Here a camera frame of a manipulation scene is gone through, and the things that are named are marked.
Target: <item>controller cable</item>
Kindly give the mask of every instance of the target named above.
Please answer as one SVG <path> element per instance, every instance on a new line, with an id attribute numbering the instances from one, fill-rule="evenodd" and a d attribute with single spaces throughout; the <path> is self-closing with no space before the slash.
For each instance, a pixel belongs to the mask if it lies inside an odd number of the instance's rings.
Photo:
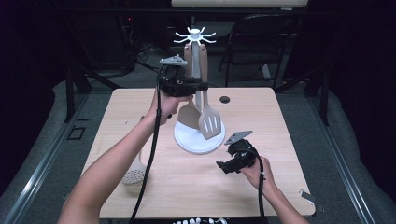
<path id="1" fill-rule="evenodd" d="M 264 165 L 262 164 L 262 158 L 260 157 L 260 155 L 253 150 L 250 149 L 238 149 L 236 151 L 247 151 L 247 152 L 251 152 L 253 153 L 257 159 L 259 159 L 259 163 L 260 163 L 260 179 L 259 179 L 259 207 L 260 207 L 260 219 L 262 221 L 262 224 L 268 224 L 268 219 L 267 217 L 265 217 L 264 214 L 264 205 L 262 202 L 262 187 L 263 187 L 263 183 L 264 183 Z"/>
<path id="2" fill-rule="evenodd" d="M 146 172 L 145 172 L 145 177 L 143 178 L 143 183 L 142 183 L 142 188 L 139 193 L 139 197 L 137 198 L 136 206 L 134 207 L 134 212 L 132 213 L 131 219 L 129 220 L 130 224 L 135 223 L 135 217 L 137 214 L 137 210 L 139 209 L 140 203 L 142 202 L 143 195 L 145 193 L 146 185 L 148 182 L 148 177 L 149 177 L 149 170 L 151 168 L 151 164 L 154 160 L 154 154 L 155 154 L 155 148 L 157 146 L 157 140 L 158 140 L 158 133 L 160 131 L 160 121 L 161 121 L 161 89 L 160 89 L 160 75 L 163 70 L 164 65 L 162 65 L 157 73 L 157 85 L 156 85 L 156 92 L 157 92 L 157 115 L 155 118 L 155 124 L 154 124 L 154 135 L 152 137 L 152 144 L 151 144 L 151 152 L 148 158 L 148 164 L 146 167 Z"/>

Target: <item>white hook rack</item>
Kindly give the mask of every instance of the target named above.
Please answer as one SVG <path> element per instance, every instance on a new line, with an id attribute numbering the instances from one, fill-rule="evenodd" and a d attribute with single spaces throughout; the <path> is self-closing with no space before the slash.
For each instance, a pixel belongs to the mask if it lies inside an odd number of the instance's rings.
<path id="1" fill-rule="evenodd" d="M 180 37 L 186 37 L 182 40 L 174 40 L 175 43 L 183 43 L 185 41 L 189 41 L 189 44 L 191 45 L 192 48 L 192 66 L 191 66 L 191 75 L 194 78 L 200 78 L 201 77 L 201 71 L 199 68 L 199 46 L 201 45 L 201 41 L 204 40 L 207 43 L 213 44 L 216 43 L 216 40 L 208 40 L 205 37 L 211 37 L 215 35 L 216 33 L 213 33 L 211 35 L 203 35 L 205 27 L 202 28 L 202 30 L 193 28 L 190 29 L 190 27 L 187 27 L 187 30 L 189 31 L 188 35 L 181 35 L 179 33 L 176 33 L 176 35 Z M 197 107 L 202 111 L 202 104 L 201 104 L 201 93 L 197 92 L 195 94 L 195 101 Z"/>

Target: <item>person's left hand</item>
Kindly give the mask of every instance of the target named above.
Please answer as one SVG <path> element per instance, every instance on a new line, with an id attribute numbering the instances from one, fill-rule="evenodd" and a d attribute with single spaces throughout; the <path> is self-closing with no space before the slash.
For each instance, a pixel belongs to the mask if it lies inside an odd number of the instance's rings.
<path id="1" fill-rule="evenodd" d="M 178 104 L 180 102 L 187 102 L 192 98 L 192 95 L 190 96 L 183 96 L 183 97 L 173 97 L 166 95 L 163 93 L 163 91 L 160 91 L 161 93 L 161 122 L 160 124 L 163 125 L 168 121 L 169 117 L 172 117 L 177 113 L 178 109 Z M 157 91 L 154 92 L 154 96 L 151 102 L 151 107 L 148 111 L 148 115 L 154 116 L 154 118 L 157 115 L 157 107 L 158 107 L 158 97 L 157 97 Z"/>

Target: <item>person's arm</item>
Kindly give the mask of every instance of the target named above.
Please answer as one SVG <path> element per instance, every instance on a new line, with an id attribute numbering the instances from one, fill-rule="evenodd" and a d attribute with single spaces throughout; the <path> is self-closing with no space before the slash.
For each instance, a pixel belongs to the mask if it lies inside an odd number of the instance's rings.
<path id="1" fill-rule="evenodd" d="M 264 166 L 265 173 L 262 194 L 274 208 L 280 221 L 283 224 L 308 223 L 308 221 L 293 207 L 293 205 L 291 205 L 283 192 L 276 186 L 271 165 L 268 159 L 262 157 L 262 164 Z M 248 181 L 254 188 L 257 189 L 259 187 L 260 166 L 258 159 L 256 159 L 253 166 L 242 168 L 240 171 L 247 177 Z"/>
<path id="2" fill-rule="evenodd" d="M 168 115 L 176 114 L 180 102 L 190 97 L 169 97 L 161 92 L 161 124 L 165 124 Z M 99 222 L 102 205 L 153 134 L 156 115 L 157 93 L 147 115 L 84 172 L 64 203 L 58 223 Z"/>

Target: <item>gray handle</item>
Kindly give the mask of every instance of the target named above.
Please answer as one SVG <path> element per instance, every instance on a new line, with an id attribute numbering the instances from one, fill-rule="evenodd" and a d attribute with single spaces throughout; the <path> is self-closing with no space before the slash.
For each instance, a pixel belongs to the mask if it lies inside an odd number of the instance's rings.
<path id="1" fill-rule="evenodd" d="M 207 82 L 207 51 L 205 44 L 199 48 L 199 67 L 201 70 L 201 80 Z"/>
<path id="2" fill-rule="evenodd" d="M 186 78 L 191 78 L 192 75 L 192 48 L 190 44 L 184 46 L 184 60 L 187 61 Z"/>

